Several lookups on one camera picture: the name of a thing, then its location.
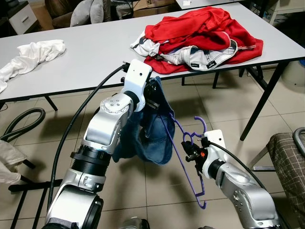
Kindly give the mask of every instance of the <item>gray cushion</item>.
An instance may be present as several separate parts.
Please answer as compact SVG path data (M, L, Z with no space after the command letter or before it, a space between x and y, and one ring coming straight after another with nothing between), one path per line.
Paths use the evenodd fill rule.
M94 0L90 9L91 24L101 23L104 20L103 1Z
M92 2L93 0L84 0L77 5L71 17L70 27L85 25L88 22Z

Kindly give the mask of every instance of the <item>red jacket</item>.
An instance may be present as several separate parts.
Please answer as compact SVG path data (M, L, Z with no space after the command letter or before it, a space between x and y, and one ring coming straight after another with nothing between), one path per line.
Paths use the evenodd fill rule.
M189 45L202 50L221 50L230 46L230 39L235 40L239 51L224 64L248 61L261 56L263 50L262 40L252 37L236 20L231 19L228 12L213 7L193 10L178 18L164 17L158 24L146 26L145 37L161 43L159 54L168 54ZM189 70L186 65L172 65L149 56L144 62L160 74Z

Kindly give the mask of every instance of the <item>white trash bin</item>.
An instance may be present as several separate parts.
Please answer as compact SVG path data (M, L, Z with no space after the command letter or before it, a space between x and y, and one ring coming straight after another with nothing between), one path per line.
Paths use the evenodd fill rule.
M305 67L300 61L293 61L288 64L282 74L282 80L297 87L305 86Z

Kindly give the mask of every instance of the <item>chair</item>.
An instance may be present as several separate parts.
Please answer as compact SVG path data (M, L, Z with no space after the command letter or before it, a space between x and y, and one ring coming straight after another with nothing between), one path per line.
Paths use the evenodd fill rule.
M294 134L273 135L267 146L248 164L255 171L275 171L297 215L301 228L305 228L305 127ZM258 167L255 164L269 153L274 167Z

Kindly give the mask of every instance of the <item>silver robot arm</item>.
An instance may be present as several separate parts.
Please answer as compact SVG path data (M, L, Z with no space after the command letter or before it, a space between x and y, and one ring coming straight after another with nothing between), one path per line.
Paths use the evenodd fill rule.
M204 134L207 140L225 148L221 130ZM210 145L202 172L231 200L245 229L280 229L280 221L270 194L247 173L227 162L228 155Z
M106 98L90 121L74 162L66 172L50 206L44 229L96 229L103 200L106 170L120 132L133 112L145 106L144 88L152 68L133 60L119 94Z

